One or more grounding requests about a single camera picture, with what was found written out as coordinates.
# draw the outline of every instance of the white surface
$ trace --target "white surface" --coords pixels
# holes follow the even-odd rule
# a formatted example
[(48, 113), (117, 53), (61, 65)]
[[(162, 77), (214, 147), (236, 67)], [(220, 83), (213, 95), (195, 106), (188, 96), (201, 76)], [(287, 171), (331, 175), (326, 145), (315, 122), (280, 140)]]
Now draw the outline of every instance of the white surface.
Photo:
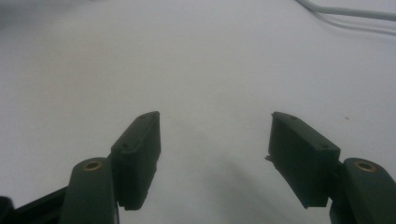
[(291, 0), (3, 0), (0, 194), (18, 207), (67, 185), (75, 164), (159, 110), (159, 170), (122, 224), (328, 224), (329, 207), (304, 210), (264, 160), (271, 113), (396, 177), (395, 71), (396, 24)]

